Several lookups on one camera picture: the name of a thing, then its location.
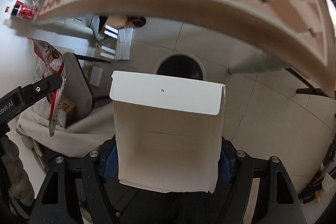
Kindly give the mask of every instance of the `cardboard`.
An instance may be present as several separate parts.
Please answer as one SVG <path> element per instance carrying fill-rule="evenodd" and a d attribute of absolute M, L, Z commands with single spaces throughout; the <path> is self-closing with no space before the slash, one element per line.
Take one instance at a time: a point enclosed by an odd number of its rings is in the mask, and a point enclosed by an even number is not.
<path fill-rule="evenodd" d="M 213 193 L 225 85 L 122 71 L 112 78 L 120 183 L 162 193 Z"/>

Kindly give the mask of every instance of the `metal screw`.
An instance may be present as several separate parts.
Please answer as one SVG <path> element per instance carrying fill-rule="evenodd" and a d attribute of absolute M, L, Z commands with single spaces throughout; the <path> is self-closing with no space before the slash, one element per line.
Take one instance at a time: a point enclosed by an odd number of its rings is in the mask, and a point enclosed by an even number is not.
<path fill-rule="evenodd" d="M 243 150 L 238 150 L 237 151 L 237 156 L 241 157 L 241 158 L 244 158 L 246 156 L 246 153 Z"/>
<path fill-rule="evenodd" d="M 91 157 L 91 158 L 97 157 L 98 154 L 99 154 L 99 152 L 98 152 L 97 150 L 92 150 L 92 151 L 90 152 L 90 157 Z"/>
<path fill-rule="evenodd" d="M 277 156 L 273 156 L 271 159 L 275 163 L 278 163 L 280 161 L 280 159 Z"/>
<path fill-rule="evenodd" d="M 60 164 L 61 162 L 63 162 L 63 157 L 58 157 L 56 158 L 56 163 Z"/>

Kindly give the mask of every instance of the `gray chair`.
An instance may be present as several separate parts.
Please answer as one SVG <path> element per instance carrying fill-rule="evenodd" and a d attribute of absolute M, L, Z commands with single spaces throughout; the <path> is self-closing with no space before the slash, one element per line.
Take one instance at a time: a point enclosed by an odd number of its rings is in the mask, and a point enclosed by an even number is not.
<path fill-rule="evenodd" d="M 66 52 L 63 55 L 63 61 L 66 71 L 66 83 L 64 87 L 64 95 L 73 103 L 77 108 L 77 119 L 84 119 L 94 108 L 95 102 L 102 100 L 110 100 L 109 95 L 95 96 L 90 88 L 88 81 L 84 75 L 79 60 L 87 60 L 93 62 L 110 63 L 99 58 L 87 57 L 77 55 L 72 52 Z"/>

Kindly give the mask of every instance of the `snack bag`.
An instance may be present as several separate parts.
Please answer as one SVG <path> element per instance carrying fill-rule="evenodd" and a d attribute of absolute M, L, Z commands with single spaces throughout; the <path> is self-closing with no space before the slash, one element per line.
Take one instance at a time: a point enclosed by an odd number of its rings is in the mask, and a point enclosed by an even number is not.
<path fill-rule="evenodd" d="M 34 42 L 34 52 L 35 54 L 44 62 L 46 66 L 46 71 L 41 74 L 41 78 L 44 79 L 47 76 L 58 73 L 63 78 L 63 84 L 58 90 L 54 90 L 47 96 L 47 100 L 51 105 L 50 116 L 49 116 L 49 133 L 52 137 L 55 133 L 57 118 L 58 118 L 58 107 L 60 104 L 60 99 L 64 90 L 66 74 L 65 66 L 63 62 L 63 57 L 58 50 L 56 50 L 52 45 L 46 41 L 37 40 L 33 38 L 28 38 Z"/>

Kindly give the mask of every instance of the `cardboard box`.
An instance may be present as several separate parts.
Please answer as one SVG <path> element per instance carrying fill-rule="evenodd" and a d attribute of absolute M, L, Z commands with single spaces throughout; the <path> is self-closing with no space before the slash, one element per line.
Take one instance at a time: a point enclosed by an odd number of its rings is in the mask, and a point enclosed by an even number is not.
<path fill-rule="evenodd" d="M 114 71 L 120 183 L 158 192 L 214 192 L 225 85 Z"/>

